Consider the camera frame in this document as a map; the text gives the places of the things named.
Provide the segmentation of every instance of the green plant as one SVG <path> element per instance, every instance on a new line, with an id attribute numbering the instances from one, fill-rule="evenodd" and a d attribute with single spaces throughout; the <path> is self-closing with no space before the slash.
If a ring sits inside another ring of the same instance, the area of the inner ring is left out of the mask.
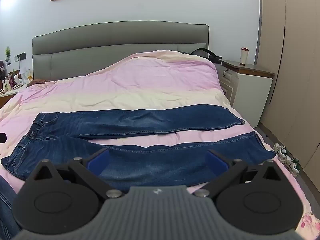
<path id="1" fill-rule="evenodd" d="M 11 49 L 9 48 L 9 46 L 5 48 L 5 55 L 8 57 L 8 59 L 10 59 Z"/>

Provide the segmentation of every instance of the black bag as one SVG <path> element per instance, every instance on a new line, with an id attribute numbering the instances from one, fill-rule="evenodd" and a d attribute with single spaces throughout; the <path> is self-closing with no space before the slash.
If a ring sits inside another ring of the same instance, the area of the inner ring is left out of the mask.
<path id="1" fill-rule="evenodd" d="M 205 49 L 205 48 L 196 49 L 191 54 L 190 53 L 186 53 L 186 52 L 182 52 L 182 51 L 180 51 L 180 52 L 184 53 L 184 54 L 189 54 L 189 55 L 196 55 L 195 52 L 198 51 L 198 50 L 204 51 L 204 52 L 208 53 L 208 55 L 209 55 L 209 57 L 203 57 L 203 56 L 200 56 L 200 57 L 206 58 L 207 60 L 210 60 L 212 63 L 221 63 L 220 59 L 222 59 L 222 57 L 217 57 L 211 50 L 208 50 L 208 49 Z"/>

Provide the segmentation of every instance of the gray upholstered headboard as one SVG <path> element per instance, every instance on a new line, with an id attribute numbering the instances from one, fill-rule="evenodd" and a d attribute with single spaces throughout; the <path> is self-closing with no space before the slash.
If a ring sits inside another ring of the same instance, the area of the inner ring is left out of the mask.
<path id="1" fill-rule="evenodd" d="M 208 48 L 208 25 L 128 21 L 85 25 L 32 39 L 34 78 L 83 76 L 138 52 Z"/>

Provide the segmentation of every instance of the pair of shoes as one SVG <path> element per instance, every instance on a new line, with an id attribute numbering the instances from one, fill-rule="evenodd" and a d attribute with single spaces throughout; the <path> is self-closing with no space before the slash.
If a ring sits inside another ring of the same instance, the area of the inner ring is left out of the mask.
<path id="1" fill-rule="evenodd" d="M 276 154 L 278 155 L 278 159 L 281 163 L 284 163 L 288 154 L 287 151 L 285 149 L 285 146 L 281 146 L 278 143 L 276 143 L 273 146 L 273 150 L 276 152 Z"/>
<path id="2" fill-rule="evenodd" d="M 294 176 L 295 178 L 298 176 L 300 172 L 300 163 L 299 159 L 291 159 L 289 156 L 287 156 L 284 165 L 288 167 L 289 172 Z"/>

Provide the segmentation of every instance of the bed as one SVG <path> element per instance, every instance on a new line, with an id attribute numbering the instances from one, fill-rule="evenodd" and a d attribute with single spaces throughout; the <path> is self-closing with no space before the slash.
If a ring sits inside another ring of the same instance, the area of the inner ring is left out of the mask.
<path id="1" fill-rule="evenodd" d="M 16 94 L 0 110 L 0 128 L 8 140 L 1 158 L 11 154 L 40 112 L 107 109 L 169 109 L 195 104 L 228 108 L 241 118 L 224 96 L 215 65 L 191 53 L 208 48 L 209 27 L 159 21 L 101 23 L 75 27 L 33 38 L 35 79 L 50 80 Z M 102 145 L 172 146 L 216 142 L 252 132 L 246 122 L 223 130 L 181 131 L 91 142 Z M 305 239 L 319 235 L 320 223 L 294 177 L 277 160 L 301 198 L 304 215 L 297 233 Z M 0 175 L 15 192 L 23 181 L 1 166 Z M 202 185 L 189 187 L 190 192 Z"/>

